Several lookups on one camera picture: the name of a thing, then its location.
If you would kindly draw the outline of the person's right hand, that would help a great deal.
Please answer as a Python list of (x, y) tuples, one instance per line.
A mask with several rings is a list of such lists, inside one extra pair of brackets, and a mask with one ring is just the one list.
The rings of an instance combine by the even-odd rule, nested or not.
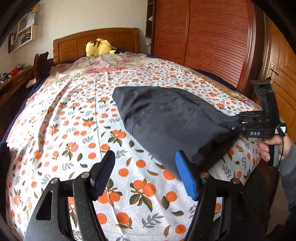
[(271, 146), (278, 145), (280, 160), (283, 160), (288, 155), (292, 145), (292, 141), (287, 134), (285, 134), (284, 137), (281, 137), (280, 135), (275, 135), (272, 138), (268, 138), (264, 140), (259, 138), (258, 142), (259, 142), (259, 152), (261, 154), (262, 159), (266, 162), (268, 162), (271, 159), (269, 145)]

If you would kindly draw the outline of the grey sleeve forearm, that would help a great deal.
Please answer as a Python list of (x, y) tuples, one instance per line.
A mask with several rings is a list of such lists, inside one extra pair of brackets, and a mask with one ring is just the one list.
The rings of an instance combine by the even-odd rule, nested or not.
[(279, 170), (281, 183), (288, 201), (288, 210), (295, 211), (296, 202), (296, 166), (295, 166), (295, 144), (291, 144), (291, 148), (283, 161), (280, 162)]

